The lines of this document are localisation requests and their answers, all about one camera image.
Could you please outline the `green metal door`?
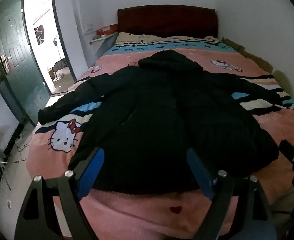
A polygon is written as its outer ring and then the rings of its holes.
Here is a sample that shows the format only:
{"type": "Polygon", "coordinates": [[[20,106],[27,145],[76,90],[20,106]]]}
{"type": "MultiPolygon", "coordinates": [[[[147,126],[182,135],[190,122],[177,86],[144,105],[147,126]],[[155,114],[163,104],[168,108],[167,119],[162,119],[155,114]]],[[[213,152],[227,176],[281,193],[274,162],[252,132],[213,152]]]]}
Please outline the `green metal door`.
{"type": "Polygon", "coordinates": [[[19,122],[38,123],[50,97],[26,36],[21,0],[0,2],[0,90],[19,122]]]}

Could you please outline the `white wall shelf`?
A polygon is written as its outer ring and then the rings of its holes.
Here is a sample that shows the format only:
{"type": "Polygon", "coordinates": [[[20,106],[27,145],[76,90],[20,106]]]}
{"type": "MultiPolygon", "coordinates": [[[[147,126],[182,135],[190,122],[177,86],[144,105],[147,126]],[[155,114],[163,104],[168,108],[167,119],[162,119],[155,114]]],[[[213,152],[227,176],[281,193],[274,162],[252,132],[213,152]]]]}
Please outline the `white wall shelf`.
{"type": "Polygon", "coordinates": [[[106,40],[107,38],[110,38],[110,37],[115,36],[115,35],[118,35],[118,31],[115,32],[115,33],[113,33],[113,34],[109,34],[109,35],[101,35],[101,36],[94,37],[94,38],[89,42],[89,44],[93,44],[94,42],[98,42],[98,41],[106,40]]]}

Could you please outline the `orange box on shelf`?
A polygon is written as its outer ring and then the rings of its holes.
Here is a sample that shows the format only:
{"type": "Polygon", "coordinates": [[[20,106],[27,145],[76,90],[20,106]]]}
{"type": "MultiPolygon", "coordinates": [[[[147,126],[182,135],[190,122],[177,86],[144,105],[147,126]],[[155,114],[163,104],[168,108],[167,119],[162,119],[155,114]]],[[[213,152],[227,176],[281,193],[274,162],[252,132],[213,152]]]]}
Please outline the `orange box on shelf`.
{"type": "Polygon", "coordinates": [[[97,35],[111,35],[118,31],[118,23],[108,25],[106,27],[100,28],[96,31],[97,35]]]}

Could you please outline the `olive mattress edge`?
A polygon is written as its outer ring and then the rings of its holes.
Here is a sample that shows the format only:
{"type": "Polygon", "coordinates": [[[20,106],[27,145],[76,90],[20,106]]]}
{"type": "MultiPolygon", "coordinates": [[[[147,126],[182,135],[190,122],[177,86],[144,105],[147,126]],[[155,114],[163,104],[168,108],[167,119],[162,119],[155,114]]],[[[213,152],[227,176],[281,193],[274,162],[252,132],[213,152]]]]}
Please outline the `olive mattress edge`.
{"type": "Polygon", "coordinates": [[[267,62],[261,57],[258,57],[254,54],[247,52],[244,46],[237,44],[232,40],[223,37],[222,42],[236,50],[245,58],[254,61],[262,70],[272,74],[275,77],[276,81],[279,83],[279,85],[284,89],[284,91],[288,93],[291,97],[293,97],[291,82],[284,72],[280,70],[274,70],[273,66],[269,62],[267,62]]]}

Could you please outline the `dark red headboard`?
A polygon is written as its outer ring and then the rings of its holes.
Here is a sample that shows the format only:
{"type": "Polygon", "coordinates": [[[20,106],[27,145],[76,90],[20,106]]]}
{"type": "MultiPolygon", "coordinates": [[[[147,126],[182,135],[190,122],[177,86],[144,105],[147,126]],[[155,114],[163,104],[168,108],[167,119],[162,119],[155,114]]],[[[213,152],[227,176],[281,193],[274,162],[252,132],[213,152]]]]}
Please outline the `dark red headboard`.
{"type": "Polygon", "coordinates": [[[157,4],[124,8],[117,11],[120,32],[159,37],[218,37],[215,9],[189,5],[157,4]]]}

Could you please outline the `pink Hello Kitty blanket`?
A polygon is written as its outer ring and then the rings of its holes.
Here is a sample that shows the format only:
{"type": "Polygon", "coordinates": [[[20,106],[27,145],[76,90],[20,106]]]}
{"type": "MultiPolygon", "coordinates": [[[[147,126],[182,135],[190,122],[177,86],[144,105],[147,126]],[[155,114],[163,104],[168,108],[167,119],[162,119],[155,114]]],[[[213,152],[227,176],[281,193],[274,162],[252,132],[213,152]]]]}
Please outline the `pink Hello Kitty blanket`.
{"type": "MultiPolygon", "coordinates": [[[[81,85],[91,77],[112,74],[126,64],[172,49],[197,62],[204,70],[236,75],[240,79],[278,94],[282,103],[272,104],[261,96],[241,92],[233,98],[274,138],[294,145],[294,100],[274,72],[263,70],[253,60],[210,36],[140,38],[121,33],[116,44],[77,81],[81,85]]],[[[27,170],[45,178],[61,175],[67,169],[82,138],[85,125],[97,109],[97,103],[83,105],[57,120],[37,127],[30,144],[27,170]]],[[[100,239],[162,239],[175,236],[188,239],[204,220],[210,200],[200,190],[168,193],[161,196],[132,195],[92,189],[80,202],[84,213],[100,239]]]]}

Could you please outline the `black large jacket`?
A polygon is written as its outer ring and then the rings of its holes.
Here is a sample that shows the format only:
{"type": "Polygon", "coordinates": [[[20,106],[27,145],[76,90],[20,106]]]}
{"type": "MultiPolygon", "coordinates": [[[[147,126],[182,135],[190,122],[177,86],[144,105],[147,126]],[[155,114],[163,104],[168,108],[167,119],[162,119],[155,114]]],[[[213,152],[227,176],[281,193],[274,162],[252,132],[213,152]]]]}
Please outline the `black large jacket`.
{"type": "Polygon", "coordinates": [[[86,124],[69,162],[74,169],[95,149],[105,154],[92,187],[125,194],[166,194],[198,189],[187,163],[192,150],[215,176],[225,170],[244,178],[279,156],[272,136],[233,98],[234,93],[280,104],[280,96],[228,73],[210,73],[174,51],[164,50],[113,74],[88,79],[39,111],[45,125],[84,105],[86,124]]]}

